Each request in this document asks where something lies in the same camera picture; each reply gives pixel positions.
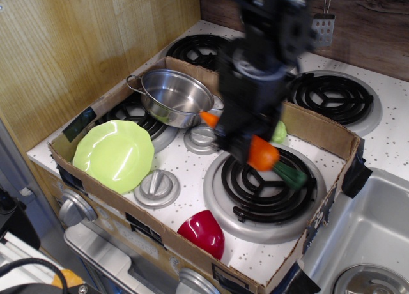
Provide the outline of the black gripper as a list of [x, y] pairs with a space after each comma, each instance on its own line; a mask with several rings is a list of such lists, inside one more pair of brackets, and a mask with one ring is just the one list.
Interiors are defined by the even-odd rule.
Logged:
[[[243, 44], [228, 44], [219, 52], [219, 93], [224, 110], [217, 130], [229, 136], [248, 130], [266, 137], [272, 135], [284, 93], [286, 66], [263, 51], [253, 53]], [[225, 151], [237, 161], [247, 163], [250, 137], [232, 137]]]

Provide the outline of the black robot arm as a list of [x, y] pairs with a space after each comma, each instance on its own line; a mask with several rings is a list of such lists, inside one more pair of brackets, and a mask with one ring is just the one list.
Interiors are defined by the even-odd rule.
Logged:
[[244, 163], [254, 135], [268, 141], [286, 98], [286, 74], [313, 47], [311, 0], [232, 0], [241, 10], [245, 36], [218, 53], [224, 111], [215, 127], [217, 145]]

